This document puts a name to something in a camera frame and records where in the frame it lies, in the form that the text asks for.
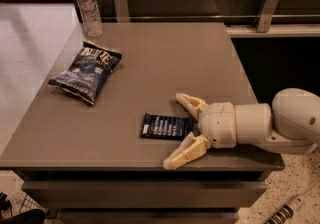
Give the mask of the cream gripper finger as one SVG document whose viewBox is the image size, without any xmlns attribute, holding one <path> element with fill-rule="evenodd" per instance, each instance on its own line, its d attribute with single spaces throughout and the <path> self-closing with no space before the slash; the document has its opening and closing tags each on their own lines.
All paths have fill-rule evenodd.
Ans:
<svg viewBox="0 0 320 224">
<path fill-rule="evenodd" d="M 180 168 L 202 157 L 210 148 L 211 142 L 205 136 L 195 136 L 190 132 L 179 147 L 163 161 L 163 168 L 167 170 Z"/>
<path fill-rule="evenodd" d="M 208 107 L 208 104 L 200 98 L 193 97 L 184 93 L 176 94 L 177 102 L 182 105 L 196 120 L 200 113 Z"/>
</svg>

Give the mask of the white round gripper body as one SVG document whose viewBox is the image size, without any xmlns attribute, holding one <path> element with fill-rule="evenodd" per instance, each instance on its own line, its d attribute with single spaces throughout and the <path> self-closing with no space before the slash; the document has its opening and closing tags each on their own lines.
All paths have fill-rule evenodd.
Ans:
<svg viewBox="0 0 320 224">
<path fill-rule="evenodd" d="M 213 148 L 236 146 L 235 107 L 231 103 L 213 103 L 199 115 L 198 127 Z"/>
</svg>

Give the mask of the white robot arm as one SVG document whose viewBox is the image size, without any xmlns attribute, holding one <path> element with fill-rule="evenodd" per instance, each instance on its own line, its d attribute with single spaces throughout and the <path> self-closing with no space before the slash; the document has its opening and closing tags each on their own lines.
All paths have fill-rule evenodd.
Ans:
<svg viewBox="0 0 320 224">
<path fill-rule="evenodd" d="M 176 100 L 196 119 L 200 134 L 188 134 L 163 161 L 167 170 L 202 157 L 210 148 L 249 144 L 273 153 L 305 154 L 320 145 L 320 97 L 302 89 L 284 89 L 270 105 L 208 104 L 183 93 Z"/>
</svg>

